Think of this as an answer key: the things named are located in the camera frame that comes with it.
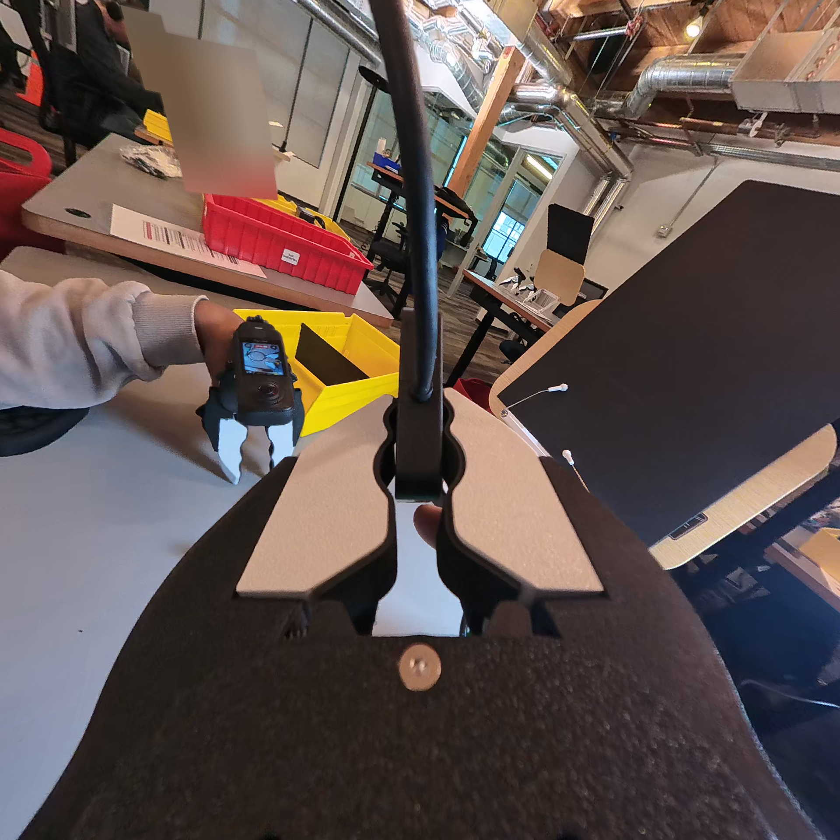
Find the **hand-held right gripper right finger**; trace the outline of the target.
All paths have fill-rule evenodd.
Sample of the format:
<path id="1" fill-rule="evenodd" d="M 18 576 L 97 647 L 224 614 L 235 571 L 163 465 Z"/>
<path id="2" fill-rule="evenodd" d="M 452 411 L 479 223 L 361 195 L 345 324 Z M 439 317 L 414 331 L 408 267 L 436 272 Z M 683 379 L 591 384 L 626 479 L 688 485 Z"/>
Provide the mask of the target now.
<path id="1" fill-rule="evenodd" d="M 457 391 L 444 391 L 446 506 L 458 548 L 529 600 L 604 587 L 536 450 Z"/>

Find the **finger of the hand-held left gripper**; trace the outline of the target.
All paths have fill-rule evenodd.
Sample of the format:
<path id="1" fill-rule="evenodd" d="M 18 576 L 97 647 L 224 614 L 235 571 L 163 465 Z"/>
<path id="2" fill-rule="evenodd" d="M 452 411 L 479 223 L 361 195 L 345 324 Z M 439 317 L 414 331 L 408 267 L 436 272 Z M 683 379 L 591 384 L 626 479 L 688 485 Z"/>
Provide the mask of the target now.
<path id="1" fill-rule="evenodd" d="M 246 426 L 235 418 L 216 418 L 207 421 L 207 435 L 216 452 L 224 476 L 236 486 L 242 475 L 242 447 L 248 436 Z"/>
<path id="2" fill-rule="evenodd" d="M 269 441 L 269 467 L 277 467 L 280 462 L 293 456 L 298 442 L 299 432 L 294 421 L 266 426 Z"/>

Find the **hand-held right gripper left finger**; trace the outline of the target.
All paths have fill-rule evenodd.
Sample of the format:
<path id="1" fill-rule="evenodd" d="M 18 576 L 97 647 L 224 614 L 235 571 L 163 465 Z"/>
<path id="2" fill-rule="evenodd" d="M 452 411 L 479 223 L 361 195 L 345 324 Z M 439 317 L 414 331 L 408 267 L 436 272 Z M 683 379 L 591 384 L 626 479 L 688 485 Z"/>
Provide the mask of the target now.
<path id="1" fill-rule="evenodd" d="M 369 605 L 391 590 L 396 519 L 383 465 L 392 406 L 378 397 L 304 447 L 237 583 L 240 597 Z"/>

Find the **yellow plastic bin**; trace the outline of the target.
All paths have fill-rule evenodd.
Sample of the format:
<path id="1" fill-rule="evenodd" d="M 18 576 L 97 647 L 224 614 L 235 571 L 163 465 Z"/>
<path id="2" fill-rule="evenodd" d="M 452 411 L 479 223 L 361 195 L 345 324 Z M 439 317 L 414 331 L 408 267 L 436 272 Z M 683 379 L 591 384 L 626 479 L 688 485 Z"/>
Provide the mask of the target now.
<path id="1" fill-rule="evenodd" d="M 282 336 L 292 372 L 301 390 L 305 419 L 301 435 L 321 432 L 380 396 L 396 396 L 400 347 L 383 332 L 353 314 L 330 311 L 236 309 L 240 318 L 260 316 Z M 301 326 L 316 334 L 357 372 L 335 383 L 318 377 L 298 351 Z"/>

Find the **person's left forearm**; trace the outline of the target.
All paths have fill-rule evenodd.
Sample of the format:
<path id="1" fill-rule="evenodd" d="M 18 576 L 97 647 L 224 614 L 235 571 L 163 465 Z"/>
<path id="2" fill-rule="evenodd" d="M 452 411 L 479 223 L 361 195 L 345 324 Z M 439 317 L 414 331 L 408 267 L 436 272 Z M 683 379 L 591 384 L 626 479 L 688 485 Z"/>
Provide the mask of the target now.
<path id="1" fill-rule="evenodd" d="M 171 365 L 198 364 L 195 309 L 133 280 L 69 278 L 53 287 L 1 272 L 1 407 L 99 405 Z"/>

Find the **person's left hand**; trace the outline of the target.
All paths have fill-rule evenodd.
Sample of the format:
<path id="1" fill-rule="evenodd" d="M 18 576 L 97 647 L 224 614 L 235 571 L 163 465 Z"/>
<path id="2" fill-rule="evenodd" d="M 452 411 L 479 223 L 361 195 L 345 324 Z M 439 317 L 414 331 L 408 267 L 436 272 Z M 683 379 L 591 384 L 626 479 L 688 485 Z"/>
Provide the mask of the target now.
<path id="1" fill-rule="evenodd" d="M 213 386 L 218 385 L 219 376 L 226 370 L 228 352 L 242 322 L 234 311 L 207 299 L 194 307 L 194 330 Z"/>

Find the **black bin divider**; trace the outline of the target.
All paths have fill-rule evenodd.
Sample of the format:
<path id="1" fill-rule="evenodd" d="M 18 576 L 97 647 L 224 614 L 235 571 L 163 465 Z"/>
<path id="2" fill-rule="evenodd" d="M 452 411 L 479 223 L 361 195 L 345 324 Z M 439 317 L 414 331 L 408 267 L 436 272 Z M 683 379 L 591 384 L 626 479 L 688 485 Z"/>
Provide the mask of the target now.
<path id="1" fill-rule="evenodd" d="M 369 378 L 305 323 L 300 327 L 295 359 L 325 386 L 361 382 Z"/>

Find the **red plastic bin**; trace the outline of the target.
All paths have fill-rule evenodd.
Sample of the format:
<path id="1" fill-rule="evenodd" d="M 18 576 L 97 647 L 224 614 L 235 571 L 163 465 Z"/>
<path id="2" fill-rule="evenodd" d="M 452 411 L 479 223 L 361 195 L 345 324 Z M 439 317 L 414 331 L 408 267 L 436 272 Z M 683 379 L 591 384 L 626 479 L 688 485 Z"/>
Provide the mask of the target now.
<path id="1" fill-rule="evenodd" d="M 355 295 L 372 263 L 347 238 L 255 199 L 203 195 L 214 252 Z"/>

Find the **white printed paper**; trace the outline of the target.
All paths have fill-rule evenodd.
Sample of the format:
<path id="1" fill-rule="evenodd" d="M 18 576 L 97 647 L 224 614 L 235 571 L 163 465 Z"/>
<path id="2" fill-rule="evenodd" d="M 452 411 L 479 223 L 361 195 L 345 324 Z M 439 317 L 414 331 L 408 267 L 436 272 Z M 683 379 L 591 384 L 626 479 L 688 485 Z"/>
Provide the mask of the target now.
<path id="1" fill-rule="evenodd" d="M 206 266 L 232 270 L 265 280 L 265 271 L 235 256 L 211 250 L 204 234 L 113 204 L 110 235 L 171 256 L 183 257 Z"/>

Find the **cluttered wooden desk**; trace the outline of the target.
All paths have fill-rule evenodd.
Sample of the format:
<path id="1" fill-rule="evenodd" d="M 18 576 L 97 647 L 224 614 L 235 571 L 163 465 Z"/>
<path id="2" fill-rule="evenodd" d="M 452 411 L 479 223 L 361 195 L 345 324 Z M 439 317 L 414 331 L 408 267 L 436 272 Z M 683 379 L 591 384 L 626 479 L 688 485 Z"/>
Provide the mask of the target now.
<path id="1" fill-rule="evenodd" d="M 446 387 L 454 387 L 467 371 L 494 321 L 502 322 L 510 332 L 518 336 L 526 348 L 538 342 L 553 326 L 550 320 L 531 311 L 520 300 L 507 294 L 492 281 L 470 270 L 464 272 L 463 278 L 472 286 L 469 292 L 470 299 L 485 310 L 485 316 L 479 320 L 449 373 Z"/>

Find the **crumpled clear plastic bag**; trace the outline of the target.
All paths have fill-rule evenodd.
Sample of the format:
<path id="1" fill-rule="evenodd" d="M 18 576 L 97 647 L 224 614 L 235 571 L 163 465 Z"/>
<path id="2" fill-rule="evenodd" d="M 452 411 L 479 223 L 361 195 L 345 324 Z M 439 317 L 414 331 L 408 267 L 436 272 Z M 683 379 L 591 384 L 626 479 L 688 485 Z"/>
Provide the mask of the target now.
<path id="1" fill-rule="evenodd" d="M 120 155 L 126 164 L 161 180 L 182 178 L 182 168 L 174 150 L 164 145 L 124 145 Z"/>

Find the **black panel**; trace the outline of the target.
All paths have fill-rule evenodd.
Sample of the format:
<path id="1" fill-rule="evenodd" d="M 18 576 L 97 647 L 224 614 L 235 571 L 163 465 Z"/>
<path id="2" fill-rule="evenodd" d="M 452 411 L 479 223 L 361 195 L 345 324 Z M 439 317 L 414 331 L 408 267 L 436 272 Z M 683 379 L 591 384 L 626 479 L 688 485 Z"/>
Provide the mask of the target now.
<path id="1" fill-rule="evenodd" d="M 583 266 L 595 220 L 566 206 L 552 203 L 548 211 L 546 249 Z"/>

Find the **large red object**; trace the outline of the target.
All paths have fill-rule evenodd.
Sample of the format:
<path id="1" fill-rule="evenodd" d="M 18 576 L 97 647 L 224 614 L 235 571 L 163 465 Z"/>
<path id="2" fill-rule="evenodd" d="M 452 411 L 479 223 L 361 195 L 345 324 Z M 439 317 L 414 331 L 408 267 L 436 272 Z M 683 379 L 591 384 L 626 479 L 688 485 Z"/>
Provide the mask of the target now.
<path id="1" fill-rule="evenodd" d="M 50 183 L 52 161 L 47 150 L 20 134 L 1 128 L 2 143 L 30 154 L 29 164 L 1 159 L 1 259 L 17 247 L 64 252 L 63 242 L 37 233 L 23 224 L 22 207 Z"/>

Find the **wooden post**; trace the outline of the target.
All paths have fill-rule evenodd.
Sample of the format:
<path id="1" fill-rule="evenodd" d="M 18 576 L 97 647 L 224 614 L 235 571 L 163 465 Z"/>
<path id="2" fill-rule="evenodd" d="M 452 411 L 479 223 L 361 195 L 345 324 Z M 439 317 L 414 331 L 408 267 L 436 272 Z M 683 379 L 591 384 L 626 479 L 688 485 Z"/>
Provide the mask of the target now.
<path id="1" fill-rule="evenodd" d="M 525 56 L 515 46 L 508 46 L 501 53 L 486 96 L 448 181 L 448 189 L 464 200 L 525 62 Z"/>

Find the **silver air duct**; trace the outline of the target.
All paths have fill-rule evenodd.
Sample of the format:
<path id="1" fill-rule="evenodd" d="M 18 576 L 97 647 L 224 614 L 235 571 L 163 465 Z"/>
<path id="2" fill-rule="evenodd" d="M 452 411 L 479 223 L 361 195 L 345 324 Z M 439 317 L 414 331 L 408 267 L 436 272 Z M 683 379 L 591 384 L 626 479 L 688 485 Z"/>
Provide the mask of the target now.
<path id="1" fill-rule="evenodd" d="M 567 87 L 547 83 L 514 87 L 501 112 L 502 121 L 545 116 L 558 123 L 607 180 L 628 181 L 633 167 L 598 122 L 637 120 L 661 93 L 728 93 L 731 78 L 745 54 L 693 54 L 657 59 L 628 92 L 595 98 L 586 104 Z"/>

